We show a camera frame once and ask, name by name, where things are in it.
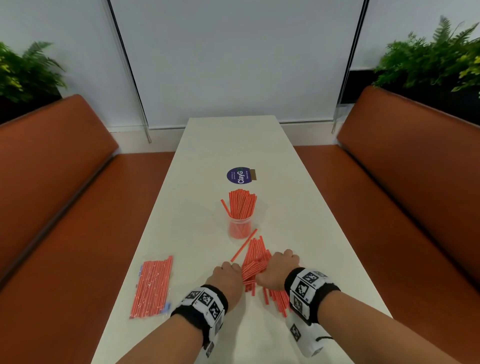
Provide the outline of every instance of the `blue label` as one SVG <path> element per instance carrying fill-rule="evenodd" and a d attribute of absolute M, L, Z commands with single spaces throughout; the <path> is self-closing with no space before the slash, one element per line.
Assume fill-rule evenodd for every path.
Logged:
<path fill-rule="evenodd" d="M 236 184 L 244 184 L 252 182 L 252 176 L 250 175 L 250 168 L 247 167 L 237 167 L 232 170 L 229 170 L 227 173 L 227 178 L 230 182 Z"/>

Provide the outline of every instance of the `fist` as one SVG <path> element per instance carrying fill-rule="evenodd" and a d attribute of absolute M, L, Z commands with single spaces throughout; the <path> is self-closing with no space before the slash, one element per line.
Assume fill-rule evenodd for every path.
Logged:
<path fill-rule="evenodd" d="M 300 258 L 290 249 L 283 254 L 276 252 L 268 261 L 267 269 L 257 274 L 257 283 L 273 291 L 283 291 L 287 276 L 295 268 L 300 267 Z"/>
<path fill-rule="evenodd" d="M 243 293 L 241 268 L 237 263 L 230 265 L 230 262 L 223 262 L 221 267 L 215 267 L 205 284 L 211 284 L 222 291 L 228 301 L 230 312 L 238 304 Z"/>

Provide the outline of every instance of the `left hand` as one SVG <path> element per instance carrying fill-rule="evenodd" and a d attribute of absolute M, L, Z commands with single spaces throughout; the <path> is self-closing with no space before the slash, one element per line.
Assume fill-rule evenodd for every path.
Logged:
<path fill-rule="evenodd" d="M 240 266 L 237 263 L 230 265 L 230 262 L 223 262 L 221 267 L 215 267 L 205 284 L 211 284 L 222 291 L 228 301 L 228 312 L 238 304 L 245 287 Z"/>

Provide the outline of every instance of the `forearm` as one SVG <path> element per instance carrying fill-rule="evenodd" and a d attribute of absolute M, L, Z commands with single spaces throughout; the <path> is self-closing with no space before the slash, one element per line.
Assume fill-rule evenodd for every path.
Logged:
<path fill-rule="evenodd" d="M 356 364 L 458 364 L 409 328 L 340 291 L 322 301 L 318 322 Z"/>
<path fill-rule="evenodd" d="M 117 364 L 192 364 L 202 348 L 202 331 L 174 315 L 134 346 Z"/>

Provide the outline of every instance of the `tabletop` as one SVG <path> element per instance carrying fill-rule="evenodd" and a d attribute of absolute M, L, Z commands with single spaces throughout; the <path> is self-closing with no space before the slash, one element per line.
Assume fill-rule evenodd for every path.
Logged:
<path fill-rule="evenodd" d="M 234 184 L 231 169 L 255 169 L 256 180 Z M 273 253 L 291 248 L 305 267 L 330 276 L 341 290 L 390 315 L 326 202 L 275 116 L 190 119 L 153 207 L 93 364 L 112 364 L 163 323 L 166 315 L 129 319 L 145 260 L 173 255 L 168 301 L 176 306 L 228 261 L 244 240 L 228 236 L 220 199 L 243 188 L 258 195 L 253 227 Z M 244 252 L 237 258 L 241 264 Z M 226 316 L 210 363 L 351 363 L 332 340 L 304 358 L 261 290 L 243 296 Z"/>

